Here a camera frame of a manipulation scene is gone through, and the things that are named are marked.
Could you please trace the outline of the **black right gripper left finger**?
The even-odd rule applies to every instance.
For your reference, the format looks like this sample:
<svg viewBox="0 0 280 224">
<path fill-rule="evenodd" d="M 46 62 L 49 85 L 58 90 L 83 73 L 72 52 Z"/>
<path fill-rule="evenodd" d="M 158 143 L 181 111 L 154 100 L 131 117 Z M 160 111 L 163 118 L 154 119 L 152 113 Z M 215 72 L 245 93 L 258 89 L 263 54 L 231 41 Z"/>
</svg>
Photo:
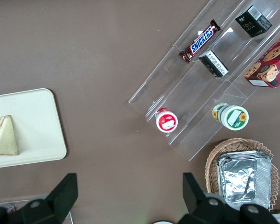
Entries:
<svg viewBox="0 0 280 224">
<path fill-rule="evenodd" d="M 44 199 L 28 202 L 9 215 L 10 224 L 61 224 L 78 197 L 77 174 L 68 173 Z"/>
</svg>

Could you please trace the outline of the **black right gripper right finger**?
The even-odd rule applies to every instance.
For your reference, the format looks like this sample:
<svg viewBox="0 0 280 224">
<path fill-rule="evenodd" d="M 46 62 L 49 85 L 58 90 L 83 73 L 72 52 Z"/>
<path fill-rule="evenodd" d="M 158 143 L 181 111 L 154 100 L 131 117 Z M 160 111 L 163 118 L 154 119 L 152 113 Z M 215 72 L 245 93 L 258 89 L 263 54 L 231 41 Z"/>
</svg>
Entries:
<svg viewBox="0 0 280 224">
<path fill-rule="evenodd" d="M 277 224 L 277 219 L 264 207 L 244 204 L 235 210 L 218 195 L 207 196 L 192 173 L 183 173 L 183 199 L 188 209 L 180 224 Z"/>
</svg>

